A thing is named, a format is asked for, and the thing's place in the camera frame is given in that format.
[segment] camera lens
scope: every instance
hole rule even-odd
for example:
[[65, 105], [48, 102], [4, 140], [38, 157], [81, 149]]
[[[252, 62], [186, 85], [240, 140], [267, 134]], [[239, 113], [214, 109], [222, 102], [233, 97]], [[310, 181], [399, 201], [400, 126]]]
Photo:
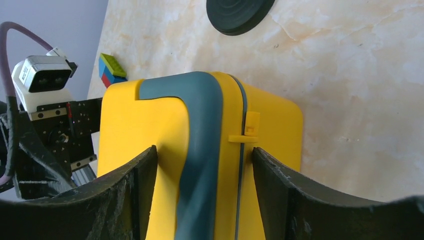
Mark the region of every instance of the camera lens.
[[46, 84], [48, 81], [47, 81], [47, 78], [43, 78], [43, 79], [40, 79], [39, 81], [38, 81], [38, 83], [39, 84], [41, 84], [41, 85], [44, 85], [44, 84]]

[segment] green lego brick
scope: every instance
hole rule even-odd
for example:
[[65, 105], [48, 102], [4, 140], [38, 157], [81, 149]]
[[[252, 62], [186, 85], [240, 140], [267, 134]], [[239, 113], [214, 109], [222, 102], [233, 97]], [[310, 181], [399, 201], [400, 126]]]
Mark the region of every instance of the green lego brick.
[[100, 58], [103, 60], [104, 64], [112, 73], [112, 75], [117, 77], [122, 77], [122, 78], [125, 78], [127, 76], [127, 73], [121, 67], [121, 65], [119, 64], [119, 62], [116, 60], [114, 56], [100, 53]]

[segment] white wall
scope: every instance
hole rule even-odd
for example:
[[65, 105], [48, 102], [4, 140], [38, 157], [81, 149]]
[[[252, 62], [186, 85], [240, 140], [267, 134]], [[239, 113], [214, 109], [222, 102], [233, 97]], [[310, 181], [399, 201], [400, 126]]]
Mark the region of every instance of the white wall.
[[[96, 52], [102, 32], [108, 0], [0, 0], [0, 22], [12, 21], [23, 25], [60, 47], [78, 69], [66, 87], [75, 100], [87, 98]], [[46, 51], [15, 30], [7, 39], [10, 68], [30, 55], [44, 55]], [[5, 101], [0, 85], [0, 101]], [[15, 192], [0, 194], [0, 198], [14, 200]]]

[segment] black cable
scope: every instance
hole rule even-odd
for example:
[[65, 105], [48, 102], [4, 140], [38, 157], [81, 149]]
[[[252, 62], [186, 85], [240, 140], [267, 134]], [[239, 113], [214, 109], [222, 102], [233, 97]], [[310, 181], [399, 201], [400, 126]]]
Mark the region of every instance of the black cable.
[[[7, 112], [8, 105], [5, 102], [0, 101], [0, 115], [5, 114]], [[5, 173], [4, 168], [7, 161], [7, 155], [8, 155], [8, 147], [6, 146], [6, 139], [4, 137], [0, 136], [0, 175], [3, 175]]]
[[0, 24], [0, 76], [6, 94], [7, 122], [9, 126], [6, 169], [3, 176], [0, 177], [0, 186], [7, 183], [15, 174], [16, 155], [19, 149], [18, 101], [16, 98], [15, 87], [11, 76], [11, 70], [9, 68], [8, 53], [6, 49], [7, 34], [10, 29], [14, 29], [25, 34], [26, 36], [30, 37], [35, 42], [43, 46], [47, 51], [53, 49], [52, 46], [50, 46], [39, 36], [35, 35], [30, 30], [17, 23], [6, 21]]

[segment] blue lego brick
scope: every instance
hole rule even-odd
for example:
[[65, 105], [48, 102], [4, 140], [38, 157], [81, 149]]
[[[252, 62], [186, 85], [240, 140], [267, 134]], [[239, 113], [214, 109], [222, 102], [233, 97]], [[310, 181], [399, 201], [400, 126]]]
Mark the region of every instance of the blue lego brick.
[[98, 58], [98, 77], [102, 78], [103, 73], [105, 72], [105, 69], [107, 69], [105, 62], [101, 57]]
[[111, 71], [109, 70], [109, 68], [105, 67], [102, 73], [106, 75], [107, 79], [109, 80], [110, 84], [116, 84], [116, 83], [122, 83], [122, 82], [126, 82], [127, 79], [125, 77], [120, 77], [120, 76], [114, 76], [112, 75]]

